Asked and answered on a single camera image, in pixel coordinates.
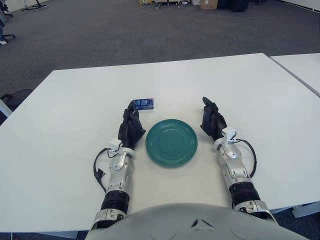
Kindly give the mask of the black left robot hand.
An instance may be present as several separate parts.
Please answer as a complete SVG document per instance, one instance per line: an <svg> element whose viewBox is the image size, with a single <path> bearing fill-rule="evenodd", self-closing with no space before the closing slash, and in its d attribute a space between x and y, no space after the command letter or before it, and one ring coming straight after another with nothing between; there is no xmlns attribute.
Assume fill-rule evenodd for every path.
<svg viewBox="0 0 320 240"><path fill-rule="evenodd" d="M134 150L137 142L143 137L146 130L143 129L136 110L135 101L132 100L123 113L123 122L118 131L118 139L124 148Z"/></svg>

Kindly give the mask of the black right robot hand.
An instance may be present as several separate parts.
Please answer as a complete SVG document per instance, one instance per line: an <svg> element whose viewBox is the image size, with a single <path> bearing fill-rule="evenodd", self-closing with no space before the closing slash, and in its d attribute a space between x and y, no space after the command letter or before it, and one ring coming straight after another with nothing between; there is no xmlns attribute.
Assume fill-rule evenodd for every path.
<svg viewBox="0 0 320 240"><path fill-rule="evenodd" d="M224 117L219 113L217 105L209 100L207 97L203 97L204 103L201 129L214 141L223 137L222 130L227 127L227 123Z"/></svg>

